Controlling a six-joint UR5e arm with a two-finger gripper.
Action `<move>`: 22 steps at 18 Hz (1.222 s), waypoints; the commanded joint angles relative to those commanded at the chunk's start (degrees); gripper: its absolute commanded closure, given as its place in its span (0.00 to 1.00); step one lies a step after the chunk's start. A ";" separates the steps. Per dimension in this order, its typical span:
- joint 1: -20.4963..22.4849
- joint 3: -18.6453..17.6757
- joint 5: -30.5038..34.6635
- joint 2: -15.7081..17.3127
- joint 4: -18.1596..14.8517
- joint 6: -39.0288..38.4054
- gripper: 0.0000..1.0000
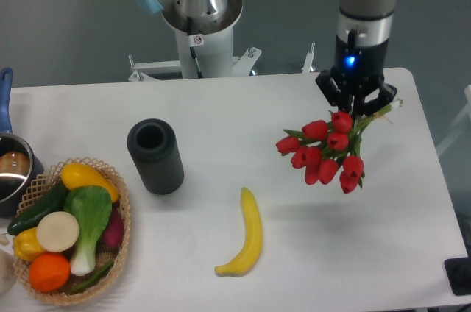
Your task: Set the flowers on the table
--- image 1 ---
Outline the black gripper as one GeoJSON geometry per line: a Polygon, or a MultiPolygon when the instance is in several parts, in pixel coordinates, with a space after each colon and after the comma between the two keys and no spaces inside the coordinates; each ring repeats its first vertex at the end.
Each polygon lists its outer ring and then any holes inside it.
{"type": "Polygon", "coordinates": [[[366,47],[356,44],[351,49],[347,42],[336,37],[333,67],[321,71],[316,77],[317,86],[331,106],[351,113],[352,95],[368,96],[378,89],[378,96],[362,102],[358,111],[361,115],[372,115],[394,100],[397,88],[383,83],[388,42],[385,40],[376,46],[366,47]]]}

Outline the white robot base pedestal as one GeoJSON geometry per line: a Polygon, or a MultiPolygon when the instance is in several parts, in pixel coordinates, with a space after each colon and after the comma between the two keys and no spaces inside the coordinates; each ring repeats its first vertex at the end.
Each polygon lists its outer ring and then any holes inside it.
{"type": "Polygon", "coordinates": [[[178,60],[135,63],[132,82],[153,81],[180,73],[183,79],[254,76],[262,50],[250,46],[233,54],[233,27],[243,11],[242,0],[176,0],[162,11],[173,30],[178,60]]]}

